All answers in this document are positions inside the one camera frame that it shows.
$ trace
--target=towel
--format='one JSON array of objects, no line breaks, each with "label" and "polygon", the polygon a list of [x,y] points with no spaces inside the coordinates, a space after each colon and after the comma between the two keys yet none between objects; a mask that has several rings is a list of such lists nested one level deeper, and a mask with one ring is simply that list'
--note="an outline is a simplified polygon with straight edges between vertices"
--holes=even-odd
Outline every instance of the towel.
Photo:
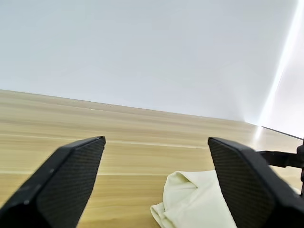
[{"label": "towel", "polygon": [[215,171],[176,171],[167,178],[163,202],[151,206],[161,228],[236,228]]}]

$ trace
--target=light strip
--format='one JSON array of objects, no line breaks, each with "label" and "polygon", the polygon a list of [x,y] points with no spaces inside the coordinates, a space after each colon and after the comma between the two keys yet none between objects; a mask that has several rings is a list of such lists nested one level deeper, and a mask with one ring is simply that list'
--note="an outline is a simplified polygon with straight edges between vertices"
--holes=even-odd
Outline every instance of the light strip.
[{"label": "light strip", "polygon": [[288,32],[288,36],[284,45],[284,49],[281,55],[281,59],[279,62],[279,66],[276,70],[275,78],[273,81],[273,84],[271,86],[270,92],[268,94],[268,97],[266,99],[266,102],[264,104],[262,113],[260,115],[259,121],[258,121],[258,129],[256,131],[255,139],[258,139],[262,132],[262,126],[265,124],[265,120],[267,120],[270,111],[273,106],[275,94],[277,91],[277,88],[279,86],[280,80],[282,78],[283,72],[286,68],[286,65],[288,63],[288,60],[291,56],[293,47],[295,45],[296,37],[299,33],[299,29],[302,22],[302,14],[304,9],[304,0],[298,0],[298,5],[296,7],[294,18],[290,26],[290,30]]}]

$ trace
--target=table surface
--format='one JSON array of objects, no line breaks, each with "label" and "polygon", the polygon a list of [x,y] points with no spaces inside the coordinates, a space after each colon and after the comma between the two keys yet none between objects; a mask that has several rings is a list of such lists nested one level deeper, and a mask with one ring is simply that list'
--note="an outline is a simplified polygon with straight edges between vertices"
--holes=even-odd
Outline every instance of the table surface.
[{"label": "table surface", "polygon": [[[156,228],[150,206],[162,201],[174,171],[214,169],[209,136],[256,150],[295,152],[301,140],[242,122],[0,90],[0,205],[59,146],[98,135],[106,147],[79,228]],[[274,170],[301,187],[300,170]]]}]

